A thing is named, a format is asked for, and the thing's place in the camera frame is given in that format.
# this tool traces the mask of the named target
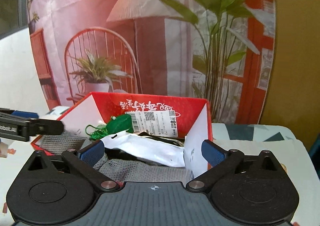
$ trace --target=gray textured cloth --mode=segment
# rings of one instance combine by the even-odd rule
[[[63,151],[73,148],[82,149],[92,142],[85,137],[70,132],[63,132],[60,136],[43,136],[40,147],[60,155]],[[108,160],[106,154],[93,167],[114,181],[130,182],[172,182],[181,181],[186,185],[193,179],[192,171],[185,168],[167,166],[153,166],[140,161],[120,159]]]
[[[40,147],[55,154],[60,155],[67,149],[81,149],[86,137],[77,136],[70,132],[64,131],[59,136],[44,135],[42,137]]]

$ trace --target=white flower pot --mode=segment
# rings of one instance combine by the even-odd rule
[[[110,85],[108,83],[86,83],[85,92],[109,92]]]

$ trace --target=green cord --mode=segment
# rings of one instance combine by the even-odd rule
[[[92,134],[87,133],[87,128],[92,127],[95,129],[95,131]],[[99,139],[104,138],[105,136],[109,135],[109,132],[107,130],[107,125],[98,125],[97,127],[94,127],[92,125],[87,125],[85,128],[85,133],[90,136],[90,139],[96,141]]]

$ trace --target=red box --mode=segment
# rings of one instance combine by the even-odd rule
[[[208,163],[202,157],[201,144],[205,139],[212,140],[210,106],[206,99],[92,92],[68,109],[59,120],[67,131],[88,137],[84,131],[88,124],[97,126],[100,122],[107,123],[111,116],[119,116],[126,111],[156,110],[176,112],[178,136],[185,137],[186,168],[192,169],[195,177],[204,173]],[[35,149],[40,149],[41,137],[31,143]]]

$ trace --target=silver screw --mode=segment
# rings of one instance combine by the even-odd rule
[[[104,181],[101,183],[101,187],[105,189],[112,189],[117,186],[117,183],[114,181]]]
[[[192,181],[189,183],[189,186],[193,189],[201,189],[204,187],[204,183],[201,181]]]

